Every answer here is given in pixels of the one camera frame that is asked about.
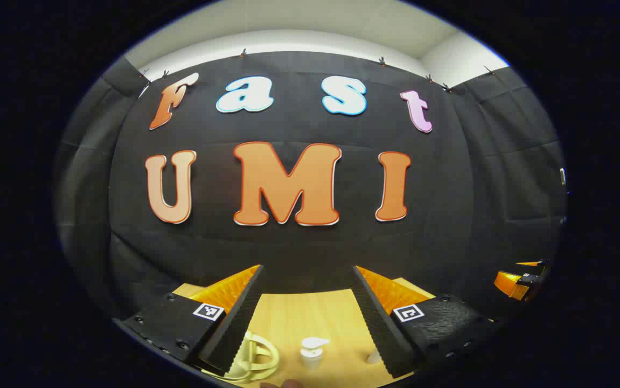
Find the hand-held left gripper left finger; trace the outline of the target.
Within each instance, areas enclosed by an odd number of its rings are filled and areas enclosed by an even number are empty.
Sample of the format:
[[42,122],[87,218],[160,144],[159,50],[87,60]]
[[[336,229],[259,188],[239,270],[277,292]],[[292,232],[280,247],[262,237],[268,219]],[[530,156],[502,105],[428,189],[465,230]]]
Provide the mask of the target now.
[[264,276],[256,265],[191,296],[165,293],[114,323],[170,363],[223,376],[243,344]]

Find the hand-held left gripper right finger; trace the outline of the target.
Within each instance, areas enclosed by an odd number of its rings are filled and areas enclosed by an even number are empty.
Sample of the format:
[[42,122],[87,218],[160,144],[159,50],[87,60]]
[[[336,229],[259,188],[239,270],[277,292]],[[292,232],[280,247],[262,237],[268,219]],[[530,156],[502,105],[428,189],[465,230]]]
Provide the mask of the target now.
[[423,295],[366,268],[352,267],[352,292],[391,376],[432,373],[472,354],[499,322],[452,295]]

